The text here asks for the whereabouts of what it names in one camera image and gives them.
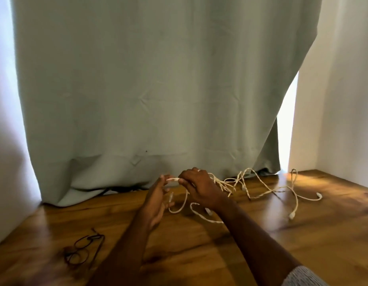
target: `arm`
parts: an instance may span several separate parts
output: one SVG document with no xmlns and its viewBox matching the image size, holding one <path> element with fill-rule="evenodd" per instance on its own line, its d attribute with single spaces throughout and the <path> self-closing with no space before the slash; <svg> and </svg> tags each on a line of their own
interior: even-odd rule
<svg viewBox="0 0 368 286">
<path fill-rule="evenodd" d="M 179 183 L 187 188 L 196 202 L 215 211 L 224 221 L 258 286 L 279 286 L 293 269 L 301 265 L 229 199 L 206 171 L 193 168 L 183 171 L 179 177 Z"/>
<path fill-rule="evenodd" d="M 87 286 L 135 285 L 150 231 L 160 222 L 164 210 L 173 205 L 163 203 L 163 186 L 170 177 L 160 176 L 149 189 L 143 206 Z"/>
</svg>

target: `gray sleeve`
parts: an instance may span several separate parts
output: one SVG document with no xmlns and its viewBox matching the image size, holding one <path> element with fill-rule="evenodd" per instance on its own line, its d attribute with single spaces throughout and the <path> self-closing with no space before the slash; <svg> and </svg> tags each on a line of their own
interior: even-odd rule
<svg viewBox="0 0 368 286">
<path fill-rule="evenodd" d="M 298 266 L 287 275 L 282 286 L 328 286 L 309 268 Z"/>
</svg>

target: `forearm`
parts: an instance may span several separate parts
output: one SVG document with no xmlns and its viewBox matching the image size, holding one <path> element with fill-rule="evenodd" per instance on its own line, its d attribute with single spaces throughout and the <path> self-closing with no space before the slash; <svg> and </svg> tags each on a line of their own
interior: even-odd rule
<svg viewBox="0 0 368 286">
<path fill-rule="evenodd" d="M 279 286 L 300 265 L 234 201 L 227 199 L 217 214 L 244 255 L 258 286 Z"/>
<path fill-rule="evenodd" d="M 150 233 L 150 222 L 140 209 L 87 286 L 135 285 Z"/>
</svg>

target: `wooden table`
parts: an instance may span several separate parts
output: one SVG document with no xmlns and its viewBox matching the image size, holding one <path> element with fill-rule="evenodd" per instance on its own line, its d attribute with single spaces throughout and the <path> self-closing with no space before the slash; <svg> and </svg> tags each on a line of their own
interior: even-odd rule
<svg viewBox="0 0 368 286">
<path fill-rule="evenodd" d="M 263 180 L 270 187 L 286 183 L 285 176 Z M 251 195 L 264 191 L 256 178 L 247 180 L 247 185 Z M 312 170 L 299 174 L 295 189 L 311 198 L 320 192 L 324 199 L 300 200 L 292 221 L 287 218 L 295 205 L 291 192 L 249 201 L 245 192 L 238 191 L 232 198 L 327 283 L 368 285 L 368 188 Z M 174 192 L 179 207 L 184 189 Z M 96 197 L 62 209 L 41 206 L 0 244 L 0 285 L 15 281 L 20 285 L 84 285 L 126 229 L 145 194 Z M 88 263 L 69 269 L 62 249 L 90 235 L 92 227 L 106 236 L 94 269 L 88 270 Z M 255 284 L 225 226 L 201 220 L 189 206 L 179 214 L 164 215 L 151 233 L 143 261 L 143 285 Z"/>
</svg>

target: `person's right arm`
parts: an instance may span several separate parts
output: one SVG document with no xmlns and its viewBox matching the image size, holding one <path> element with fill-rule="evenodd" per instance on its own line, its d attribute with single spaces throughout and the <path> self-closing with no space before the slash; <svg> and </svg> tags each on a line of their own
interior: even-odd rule
<svg viewBox="0 0 368 286">
<path fill-rule="evenodd" d="M 205 170 L 185 170 L 179 183 L 200 205 L 215 211 L 227 226 L 258 286 L 282 285 L 301 264 L 223 193 Z"/>
</svg>

